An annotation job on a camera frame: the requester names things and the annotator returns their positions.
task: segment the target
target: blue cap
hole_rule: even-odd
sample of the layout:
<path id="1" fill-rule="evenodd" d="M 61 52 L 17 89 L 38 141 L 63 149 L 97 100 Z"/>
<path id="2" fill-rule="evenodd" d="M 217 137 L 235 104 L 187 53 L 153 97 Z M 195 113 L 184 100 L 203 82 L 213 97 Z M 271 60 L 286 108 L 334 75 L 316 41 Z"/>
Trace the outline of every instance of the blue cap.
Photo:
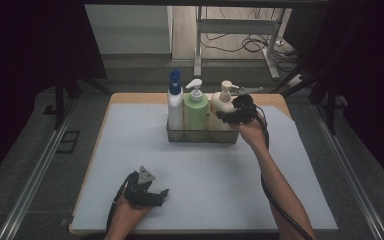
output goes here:
<path id="1" fill-rule="evenodd" d="M 174 70 L 170 74 L 170 94 L 172 95 L 179 95 L 182 91 L 182 86 L 180 83 L 180 71 Z"/>

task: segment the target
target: green bottle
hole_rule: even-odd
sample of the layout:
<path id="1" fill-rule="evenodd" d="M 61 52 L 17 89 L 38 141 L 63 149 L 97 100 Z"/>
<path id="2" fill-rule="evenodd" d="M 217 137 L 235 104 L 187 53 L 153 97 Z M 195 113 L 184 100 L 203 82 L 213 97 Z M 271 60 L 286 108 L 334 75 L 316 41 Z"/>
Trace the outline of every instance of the green bottle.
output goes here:
<path id="1" fill-rule="evenodd" d="M 186 88 L 195 88 L 184 95 L 185 102 L 184 119 L 186 130 L 206 130 L 208 125 L 208 97 L 199 90 L 202 85 L 201 79 L 194 79 Z"/>

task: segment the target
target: lotion bottle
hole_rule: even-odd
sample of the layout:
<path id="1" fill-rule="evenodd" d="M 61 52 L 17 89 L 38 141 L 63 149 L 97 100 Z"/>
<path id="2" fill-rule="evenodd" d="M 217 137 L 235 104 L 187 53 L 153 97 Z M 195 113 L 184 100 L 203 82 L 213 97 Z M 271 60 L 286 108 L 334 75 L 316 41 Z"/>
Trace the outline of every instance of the lotion bottle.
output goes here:
<path id="1" fill-rule="evenodd" d="M 201 85 L 201 79 L 194 79 L 186 86 L 187 89 L 195 88 L 192 92 L 184 96 L 186 130 L 207 129 L 208 97 L 199 90 Z"/>
<path id="2" fill-rule="evenodd" d="M 239 88 L 236 85 L 233 85 L 230 81 L 223 81 L 221 83 L 221 92 L 216 92 L 211 97 L 211 106 L 210 106 L 210 120 L 208 129 L 212 131 L 229 131 L 232 128 L 227 123 L 217 118 L 216 111 L 222 111 L 225 113 L 230 113 L 235 111 L 235 107 L 232 104 L 232 95 L 230 90 L 232 88 Z"/>
<path id="3" fill-rule="evenodd" d="M 167 92 L 168 129 L 183 130 L 183 89 L 180 82 L 180 71 L 170 74 L 170 86 Z"/>

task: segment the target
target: beige bottle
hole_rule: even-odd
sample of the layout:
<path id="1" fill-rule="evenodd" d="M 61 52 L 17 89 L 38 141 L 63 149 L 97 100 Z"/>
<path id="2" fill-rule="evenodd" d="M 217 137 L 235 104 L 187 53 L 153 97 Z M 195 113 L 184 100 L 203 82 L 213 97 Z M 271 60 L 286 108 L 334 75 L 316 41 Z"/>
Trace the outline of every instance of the beige bottle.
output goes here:
<path id="1" fill-rule="evenodd" d="M 235 108 L 232 104 L 232 95 L 230 93 L 232 88 L 238 89 L 239 87 L 233 85 L 230 81 L 223 81 L 221 83 L 221 92 L 216 92 L 211 97 L 210 120 L 208 123 L 208 129 L 210 131 L 232 130 L 232 128 L 227 123 L 223 123 L 223 121 L 218 119 L 216 115 L 216 111 L 222 111 L 225 113 L 235 111 Z"/>

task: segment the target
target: metal rail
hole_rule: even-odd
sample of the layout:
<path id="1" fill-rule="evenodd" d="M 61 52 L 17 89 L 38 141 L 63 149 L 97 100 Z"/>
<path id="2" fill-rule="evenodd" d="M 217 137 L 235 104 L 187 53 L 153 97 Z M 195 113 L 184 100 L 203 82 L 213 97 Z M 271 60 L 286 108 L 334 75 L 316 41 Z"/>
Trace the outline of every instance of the metal rail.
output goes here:
<path id="1" fill-rule="evenodd" d="M 312 105 L 314 112 L 318 117 L 318 122 L 320 124 L 320 128 L 323 130 L 323 134 L 334 150 L 334 154 L 336 159 L 338 160 L 339 166 L 344 174 L 346 181 L 356 199 L 364 217 L 366 218 L 367 224 L 372 230 L 373 236 L 377 240 L 384 240 L 384 226 L 382 224 L 382 220 L 376 212 L 372 202 L 364 191 L 360 181 L 358 180 L 350 162 L 348 161 L 347 156 L 345 155 L 342 147 L 336 138 L 336 136 L 332 135 L 324 122 L 324 114 L 320 109 L 320 106 Z"/>
<path id="2" fill-rule="evenodd" d="M 68 107 L 67 115 L 60 128 L 55 130 L 52 134 L 52 137 L 49 140 L 44 152 L 42 153 L 39 162 L 36 164 L 36 167 L 32 171 L 32 174 L 27 180 L 27 183 L 24 185 L 22 192 L 18 196 L 17 201 L 15 202 L 11 212 L 9 213 L 4 225 L 0 230 L 0 240 L 14 239 L 15 234 L 17 233 L 18 228 L 20 227 L 21 222 L 23 221 L 24 216 L 26 215 L 27 210 L 30 207 L 30 204 L 37 192 L 37 189 L 39 188 L 39 185 L 45 176 L 46 170 L 48 169 L 54 153 L 57 150 L 58 144 L 64 135 L 65 130 L 67 129 L 68 123 L 70 122 L 76 107 L 76 103 L 77 99 L 74 99 Z"/>

